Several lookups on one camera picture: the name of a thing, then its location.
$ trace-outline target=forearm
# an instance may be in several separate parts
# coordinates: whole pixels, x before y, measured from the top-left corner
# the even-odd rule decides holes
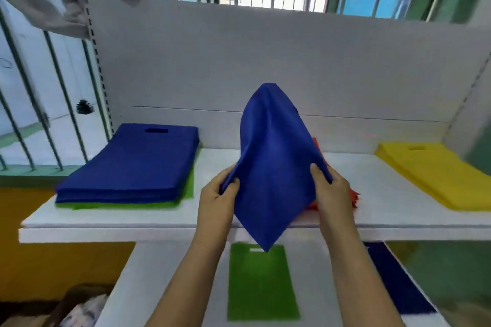
[[[323,231],[344,327],[404,327],[356,228]]]
[[[223,249],[195,237],[145,327],[200,326]]]

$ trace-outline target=stack of yellow bags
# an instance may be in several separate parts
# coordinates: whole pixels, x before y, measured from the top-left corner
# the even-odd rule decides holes
[[[491,176],[443,144],[382,143],[375,155],[447,208],[491,211]]]

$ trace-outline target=finger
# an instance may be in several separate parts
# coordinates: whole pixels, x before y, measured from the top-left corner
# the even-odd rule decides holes
[[[234,167],[235,164],[231,165],[229,168],[224,169],[218,175],[213,177],[212,180],[208,183],[208,187],[215,193],[218,193],[218,191],[220,190],[220,185],[225,181],[228,174],[232,171],[232,169],[234,169]]]
[[[338,171],[336,171],[333,167],[331,166],[328,166],[328,170],[329,170],[329,173],[331,174],[332,176],[332,180],[333,181],[342,181],[344,180],[344,177],[341,176]]]
[[[321,186],[329,185],[329,183],[326,180],[326,177],[324,176],[320,168],[317,167],[316,163],[310,164],[310,174],[314,179],[316,189],[320,188]]]
[[[230,183],[227,186],[227,189],[224,191],[222,196],[230,202],[235,202],[235,197],[237,193],[239,192],[239,187],[241,185],[241,182],[238,178],[234,179],[234,182]]]

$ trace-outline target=white shelf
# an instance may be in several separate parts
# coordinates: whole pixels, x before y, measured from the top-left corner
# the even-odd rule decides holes
[[[194,198],[171,210],[77,210],[57,208],[54,197],[22,222],[20,241],[138,242],[190,239],[201,188],[235,163],[238,150],[203,149],[195,166]],[[324,153],[359,192],[355,221],[364,240],[491,240],[491,212],[452,211],[423,193],[374,155]],[[281,242],[316,238],[317,212],[306,211]],[[231,240],[248,240],[234,218]]]
[[[109,296],[96,327],[143,326],[169,280],[174,274],[189,242],[137,243],[121,276]],[[229,246],[218,264],[203,327],[267,326],[301,327],[325,325],[341,327],[331,265],[325,243],[297,243],[285,246],[300,320],[296,322],[230,323],[227,321]],[[404,315],[407,327],[448,327],[438,313]]]

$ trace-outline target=left hand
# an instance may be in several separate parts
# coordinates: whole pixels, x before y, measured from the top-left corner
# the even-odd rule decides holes
[[[194,239],[212,247],[224,246],[234,218],[235,197],[240,181],[236,178],[222,195],[220,185],[235,165],[216,175],[203,189],[199,197],[198,223]]]

